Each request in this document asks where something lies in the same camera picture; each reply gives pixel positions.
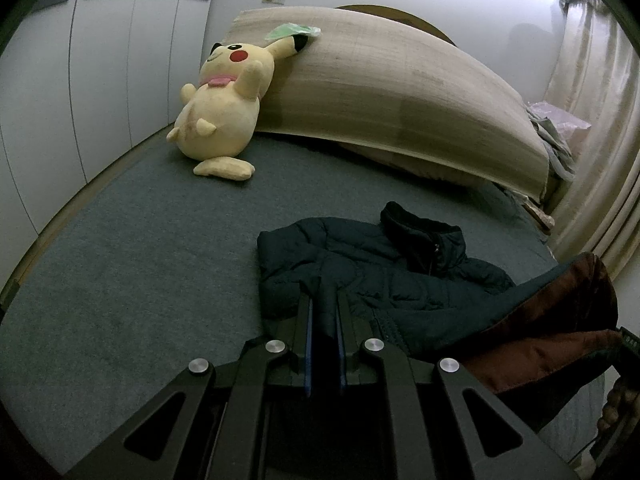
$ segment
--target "beige curtain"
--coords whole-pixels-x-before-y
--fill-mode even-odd
[[[600,0],[561,5],[566,30],[545,100],[593,126],[574,183],[550,203],[549,247],[558,260],[593,251],[615,277],[640,242],[640,60]]]

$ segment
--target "silver bolt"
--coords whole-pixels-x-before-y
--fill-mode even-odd
[[[377,337],[372,337],[364,342],[364,348],[371,350],[372,352],[380,352],[384,347],[385,342]]]
[[[264,347],[267,349],[267,352],[271,352],[272,354],[279,354],[287,347],[287,345],[285,345],[284,342],[280,341],[279,339],[272,339],[267,344],[265,344]]]
[[[202,375],[209,370],[209,361],[198,357],[189,363],[189,371],[194,375]]]
[[[457,372],[460,370],[460,363],[451,357],[445,357],[442,361],[440,361],[440,368],[449,374],[453,372]]]

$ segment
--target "yellow plush toy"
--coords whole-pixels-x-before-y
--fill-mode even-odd
[[[180,90],[185,105],[166,136],[188,157],[200,160],[196,175],[246,180],[255,168],[234,158],[254,134],[264,96],[273,78],[274,61],[293,56],[308,40],[297,34],[265,48],[216,43],[200,69],[199,88],[187,84]]]

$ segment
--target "wooden headboard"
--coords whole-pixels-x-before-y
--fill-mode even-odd
[[[434,27],[429,22],[425,22],[423,19],[418,18],[408,12],[404,12],[404,10],[393,9],[392,7],[384,7],[379,5],[345,5],[342,7],[338,7],[338,9],[345,10],[354,10],[355,12],[363,12],[364,14],[373,14],[374,16],[380,16],[380,18],[386,18],[388,20],[393,20],[394,22],[404,23],[405,25],[409,25],[410,27],[417,28],[418,30],[423,30],[424,32],[428,32],[432,36],[436,38],[440,38],[447,43],[456,46],[453,41],[449,39],[449,37],[442,32],[439,28]]]

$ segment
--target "white wardrobe door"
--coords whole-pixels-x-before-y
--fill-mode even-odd
[[[15,184],[38,232],[85,179],[69,102],[76,0],[25,17],[0,58],[0,127]]]
[[[179,0],[136,0],[129,40],[129,127],[135,146],[169,124],[169,56]]]
[[[0,289],[36,236],[15,189],[0,132]]]
[[[87,181],[131,149],[127,55],[134,0],[78,0],[71,31],[71,106]]]
[[[182,110],[180,88],[198,83],[204,29],[210,0],[180,0],[175,15],[174,38],[169,65],[169,121],[175,121]]]

